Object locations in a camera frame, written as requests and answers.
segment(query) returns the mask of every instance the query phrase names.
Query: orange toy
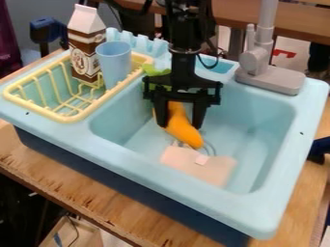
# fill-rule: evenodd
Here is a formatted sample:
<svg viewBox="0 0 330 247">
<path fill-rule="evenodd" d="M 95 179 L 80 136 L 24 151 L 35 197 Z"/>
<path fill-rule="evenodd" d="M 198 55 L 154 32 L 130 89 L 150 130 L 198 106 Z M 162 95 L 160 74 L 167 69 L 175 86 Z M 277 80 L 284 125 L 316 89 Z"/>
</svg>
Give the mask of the orange toy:
<svg viewBox="0 0 330 247">
<path fill-rule="evenodd" d="M 200 132 L 189 122 L 181 102 L 169 101 L 169 121 L 166 132 L 194 149 L 200 149 L 204 140 Z"/>
</svg>

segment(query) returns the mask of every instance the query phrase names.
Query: green object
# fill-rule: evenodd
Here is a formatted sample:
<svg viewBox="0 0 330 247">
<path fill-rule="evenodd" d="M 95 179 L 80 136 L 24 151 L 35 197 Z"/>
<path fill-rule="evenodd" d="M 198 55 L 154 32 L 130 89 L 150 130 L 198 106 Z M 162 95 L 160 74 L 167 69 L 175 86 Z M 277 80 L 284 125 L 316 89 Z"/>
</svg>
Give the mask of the green object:
<svg viewBox="0 0 330 247">
<path fill-rule="evenodd" d="M 142 69 L 145 71 L 147 76 L 165 75 L 171 72 L 170 69 L 157 70 L 154 65 L 149 64 L 142 65 Z"/>
<path fill-rule="evenodd" d="M 157 75 L 165 75 L 171 72 L 170 69 L 157 70 L 154 65 L 144 64 L 142 65 L 143 71 L 147 74 L 147 76 L 157 76 Z M 150 84 L 150 90 L 154 90 L 154 84 Z M 168 91 L 171 90 L 171 86 L 164 86 Z"/>
</svg>

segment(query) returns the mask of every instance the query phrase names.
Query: toy sink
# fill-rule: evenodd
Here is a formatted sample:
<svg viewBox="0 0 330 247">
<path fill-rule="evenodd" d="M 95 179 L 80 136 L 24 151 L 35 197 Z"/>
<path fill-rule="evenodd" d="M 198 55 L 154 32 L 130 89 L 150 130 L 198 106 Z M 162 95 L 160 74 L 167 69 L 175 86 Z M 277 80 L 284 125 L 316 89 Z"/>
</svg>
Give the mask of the toy sink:
<svg viewBox="0 0 330 247">
<path fill-rule="evenodd" d="M 130 42 L 134 51 L 153 57 L 157 68 L 170 64 L 165 41 L 115 29 L 107 36 Z M 298 96 L 285 96 L 236 83 L 235 62 L 221 60 L 213 70 L 197 64 L 199 75 L 224 83 L 222 104 L 207 110 L 204 136 L 218 155 L 237 160 L 227 185 L 216 187 L 159 163 L 174 139 L 156 125 L 151 104 L 142 99 L 143 74 L 75 123 L 59 123 L 3 98 L 6 87 L 67 55 L 1 85 L 0 117 L 252 237 L 275 234 L 313 142 L 326 83 L 308 78 Z"/>
</svg>

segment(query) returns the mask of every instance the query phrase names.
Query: dish rack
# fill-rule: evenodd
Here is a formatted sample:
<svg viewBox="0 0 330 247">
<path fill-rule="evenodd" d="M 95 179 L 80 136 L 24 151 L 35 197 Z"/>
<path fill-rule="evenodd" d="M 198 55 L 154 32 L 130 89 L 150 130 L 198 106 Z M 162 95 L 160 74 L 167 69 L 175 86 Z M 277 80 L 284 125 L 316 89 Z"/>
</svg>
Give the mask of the dish rack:
<svg viewBox="0 0 330 247">
<path fill-rule="evenodd" d="M 153 62 L 152 57 L 137 52 L 132 51 L 131 55 L 131 73 L 110 90 L 105 89 L 101 72 L 93 84 L 73 78 L 68 54 L 7 86 L 3 96 L 51 120 L 63 124 L 75 123 L 86 118 L 141 75 L 143 64 Z"/>
</svg>

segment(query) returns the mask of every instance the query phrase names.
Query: brown milk carton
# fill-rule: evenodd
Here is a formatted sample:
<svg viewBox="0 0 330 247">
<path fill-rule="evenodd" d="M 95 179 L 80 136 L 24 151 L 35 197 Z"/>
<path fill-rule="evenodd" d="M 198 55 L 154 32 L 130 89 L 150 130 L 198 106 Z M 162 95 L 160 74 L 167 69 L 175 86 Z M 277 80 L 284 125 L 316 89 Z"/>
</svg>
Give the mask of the brown milk carton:
<svg viewBox="0 0 330 247">
<path fill-rule="evenodd" d="M 68 25 L 72 77 L 93 83 L 100 70 L 96 47 L 105 42 L 105 25 L 97 9 L 76 4 Z"/>
</svg>

